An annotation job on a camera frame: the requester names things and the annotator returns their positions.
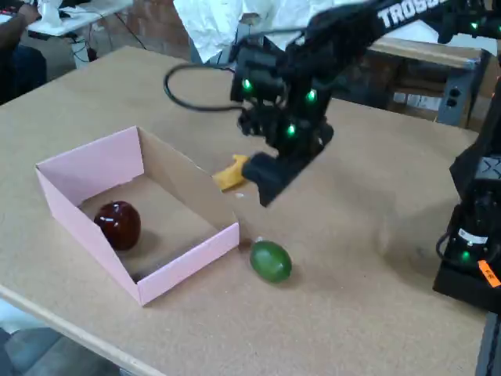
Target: green fruit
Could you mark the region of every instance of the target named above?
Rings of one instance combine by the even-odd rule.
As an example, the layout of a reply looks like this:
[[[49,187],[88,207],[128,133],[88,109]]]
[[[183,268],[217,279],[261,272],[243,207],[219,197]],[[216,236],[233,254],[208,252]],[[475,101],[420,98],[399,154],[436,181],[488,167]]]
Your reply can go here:
[[[264,280],[277,284],[290,277],[292,262],[285,249],[272,241],[254,243],[250,264]]]

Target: person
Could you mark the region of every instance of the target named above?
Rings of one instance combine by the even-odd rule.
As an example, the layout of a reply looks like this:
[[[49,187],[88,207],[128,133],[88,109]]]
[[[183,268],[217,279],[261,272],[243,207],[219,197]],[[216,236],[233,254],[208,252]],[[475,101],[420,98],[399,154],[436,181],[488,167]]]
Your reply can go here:
[[[24,4],[15,16],[0,24],[0,104],[47,82],[44,56],[19,44],[24,30],[39,17],[35,7]]]

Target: orange label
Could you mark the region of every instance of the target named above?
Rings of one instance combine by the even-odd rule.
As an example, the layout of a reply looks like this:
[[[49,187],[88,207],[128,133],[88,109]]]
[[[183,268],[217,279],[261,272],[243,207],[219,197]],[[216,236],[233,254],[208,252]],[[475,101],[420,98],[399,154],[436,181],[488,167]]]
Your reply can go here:
[[[499,282],[498,277],[494,274],[491,267],[485,260],[480,260],[478,262],[478,267],[484,274],[485,279],[489,282],[489,284],[493,287],[501,286],[501,282]]]

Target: yellow sponge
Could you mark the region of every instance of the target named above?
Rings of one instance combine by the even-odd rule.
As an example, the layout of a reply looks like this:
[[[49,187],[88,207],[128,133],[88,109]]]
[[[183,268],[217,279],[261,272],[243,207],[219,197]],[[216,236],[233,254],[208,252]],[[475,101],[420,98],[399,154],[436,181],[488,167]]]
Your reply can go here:
[[[222,191],[228,190],[237,186],[245,181],[245,178],[242,176],[242,167],[245,162],[247,162],[248,157],[245,155],[233,155],[233,163],[228,168],[213,174],[212,179],[218,184],[219,189]]]

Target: tabletop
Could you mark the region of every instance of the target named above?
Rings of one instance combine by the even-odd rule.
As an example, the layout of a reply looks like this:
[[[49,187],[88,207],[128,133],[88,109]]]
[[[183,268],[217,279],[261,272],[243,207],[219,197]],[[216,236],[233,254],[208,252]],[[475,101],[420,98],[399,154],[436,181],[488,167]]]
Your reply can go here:
[[[62,8],[70,17],[63,18],[61,25],[54,27],[50,23],[39,20],[28,27],[29,31],[40,34],[60,37],[71,31],[92,24],[110,14],[120,12],[132,5],[132,0],[92,0],[91,2],[77,5],[74,8]],[[0,24],[10,20],[10,16],[0,14]]]
[[[132,125],[210,173],[265,149],[235,112],[169,102],[178,61],[122,49],[0,107],[0,297],[140,376],[474,374],[485,314],[431,289],[448,167],[473,132],[333,100],[332,143],[270,208],[250,183],[226,194],[243,238],[289,251],[282,287],[242,246],[141,308],[51,218],[34,164]],[[230,82],[190,71],[172,88],[217,104]]]

